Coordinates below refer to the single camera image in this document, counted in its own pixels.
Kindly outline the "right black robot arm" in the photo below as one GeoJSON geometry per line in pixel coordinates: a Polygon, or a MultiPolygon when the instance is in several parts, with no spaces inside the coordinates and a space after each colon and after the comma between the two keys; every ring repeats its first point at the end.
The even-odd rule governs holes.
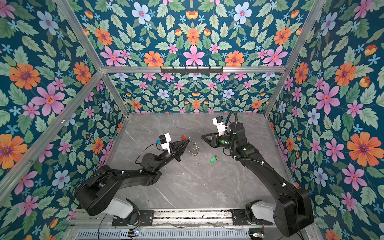
{"type": "Polygon", "coordinates": [[[252,224],[261,220],[275,224],[285,237],[313,224],[315,218],[308,191],[289,183],[267,163],[260,151],[247,140],[242,123],[231,123],[227,128],[227,132],[220,130],[201,138],[212,148],[228,149],[230,156],[255,174],[275,200],[273,204],[263,200],[248,203],[246,220],[252,224]]]}

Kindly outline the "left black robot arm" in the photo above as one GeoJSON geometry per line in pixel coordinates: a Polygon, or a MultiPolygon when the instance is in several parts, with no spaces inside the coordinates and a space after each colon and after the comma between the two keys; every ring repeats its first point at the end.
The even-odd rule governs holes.
{"type": "Polygon", "coordinates": [[[139,170],[116,170],[102,166],[74,191],[74,197],[89,216],[113,215],[133,226],[140,221],[139,208],[129,199],[116,197],[120,189],[154,185],[162,176],[160,170],[172,160],[181,161],[190,143],[189,139],[170,142],[160,155],[147,153],[139,170]]]}

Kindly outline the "key with green cover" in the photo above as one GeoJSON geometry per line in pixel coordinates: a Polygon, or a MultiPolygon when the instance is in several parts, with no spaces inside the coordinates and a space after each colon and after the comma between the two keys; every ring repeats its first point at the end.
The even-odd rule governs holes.
{"type": "Polygon", "coordinates": [[[217,157],[216,156],[213,156],[210,160],[210,162],[213,164],[217,161],[217,157]]]}

